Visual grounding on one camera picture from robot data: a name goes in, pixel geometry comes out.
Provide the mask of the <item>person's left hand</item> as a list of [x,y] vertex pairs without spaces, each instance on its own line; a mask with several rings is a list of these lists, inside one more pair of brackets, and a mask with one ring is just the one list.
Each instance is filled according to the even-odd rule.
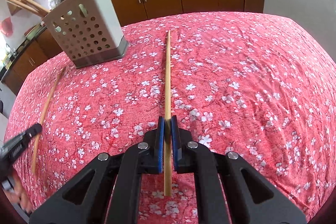
[[30,198],[22,185],[21,179],[18,176],[18,173],[13,169],[11,177],[14,180],[14,191],[5,190],[4,193],[7,199],[11,203],[19,203],[20,207],[26,212],[31,213],[33,211],[33,204],[30,201]]

